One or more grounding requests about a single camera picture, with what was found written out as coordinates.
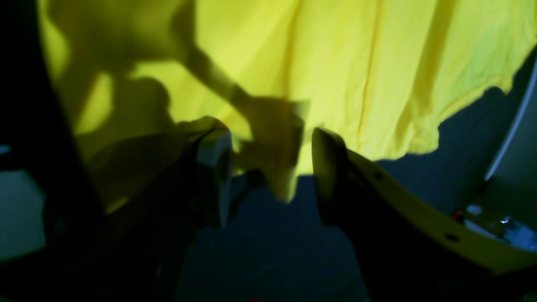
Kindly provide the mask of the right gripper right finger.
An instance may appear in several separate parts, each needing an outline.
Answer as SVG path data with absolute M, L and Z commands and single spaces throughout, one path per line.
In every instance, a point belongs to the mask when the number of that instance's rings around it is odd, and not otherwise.
M 536 254 L 480 235 L 418 199 L 378 164 L 315 128 L 322 223 L 351 241 L 372 302 L 519 302 Z

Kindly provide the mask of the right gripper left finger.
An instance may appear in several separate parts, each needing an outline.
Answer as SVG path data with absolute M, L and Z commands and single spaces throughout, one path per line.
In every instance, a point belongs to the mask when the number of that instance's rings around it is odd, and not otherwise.
M 229 216 L 230 130 L 193 133 L 180 156 L 113 214 L 1 262 L 13 302 L 170 302 L 188 247 Z

